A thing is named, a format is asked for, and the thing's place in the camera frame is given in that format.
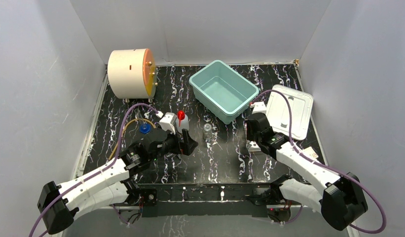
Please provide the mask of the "clear acrylic test tube rack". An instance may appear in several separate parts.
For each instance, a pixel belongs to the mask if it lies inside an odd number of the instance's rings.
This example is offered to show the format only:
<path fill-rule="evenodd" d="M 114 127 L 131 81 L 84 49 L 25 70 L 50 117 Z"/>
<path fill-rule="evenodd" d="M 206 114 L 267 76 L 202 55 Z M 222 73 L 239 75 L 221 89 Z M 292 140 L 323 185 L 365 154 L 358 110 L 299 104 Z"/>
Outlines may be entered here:
<path fill-rule="evenodd" d="M 260 147 L 254 141 L 247 141 L 248 152 L 261 152 Z"/>

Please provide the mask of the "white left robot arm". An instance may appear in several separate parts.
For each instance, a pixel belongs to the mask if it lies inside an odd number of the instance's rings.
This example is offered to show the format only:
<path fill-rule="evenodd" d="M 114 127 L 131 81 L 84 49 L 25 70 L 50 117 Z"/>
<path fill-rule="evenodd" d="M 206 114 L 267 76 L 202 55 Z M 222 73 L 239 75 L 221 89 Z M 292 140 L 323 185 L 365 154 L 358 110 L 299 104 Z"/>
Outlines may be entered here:
<path fill-rule="evenodd" d="M 57 234 L 80 216 L 104 206 L 137 204 L 143 194 L 133 183 L 136 174 L 166 154 L 189 156 L 197 146 L 186 129 L 177 135 L 156 128 L 97 169 L 59 185 L 45 184 L 37 203 L 45 233 Z"/>

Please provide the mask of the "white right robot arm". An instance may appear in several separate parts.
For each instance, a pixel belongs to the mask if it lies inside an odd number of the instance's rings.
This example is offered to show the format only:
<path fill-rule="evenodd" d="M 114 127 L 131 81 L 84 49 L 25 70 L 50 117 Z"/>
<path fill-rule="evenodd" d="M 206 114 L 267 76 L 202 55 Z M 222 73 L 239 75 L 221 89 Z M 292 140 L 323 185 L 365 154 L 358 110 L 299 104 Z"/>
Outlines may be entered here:
<path fill-rule="evenodd" d="M 256 142 L 261 151 L 301 175 L 302 183 L 289 175 L 273 181 L 269 189 L 248 199 L 254 204 L 293 200 L 321 213 L 325 221 L 338 231 L 368 211 L 359 179 L 352 173 L 342 176 L 329 171 L 321 163 L 305 159 L 290 143 L 288 136 L 275 132 L 265 114 L 255 113 L 245 120 L 246 138 Z"/>

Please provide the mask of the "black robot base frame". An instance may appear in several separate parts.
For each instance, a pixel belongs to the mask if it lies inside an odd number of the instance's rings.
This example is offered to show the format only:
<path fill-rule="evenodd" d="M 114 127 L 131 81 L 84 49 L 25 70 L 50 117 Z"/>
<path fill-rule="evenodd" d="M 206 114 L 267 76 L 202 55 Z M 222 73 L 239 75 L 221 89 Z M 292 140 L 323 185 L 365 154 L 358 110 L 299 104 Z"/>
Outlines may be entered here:
<path fill-rule="evenodd" d="M 174 215 L 236 216 L 269 218 L 284 223 L 299 214 L 300 203 L 276 200 L 268 183 L 235 184 L 141 184 L 120 211 L 143 211 L 142 217 Z"/>

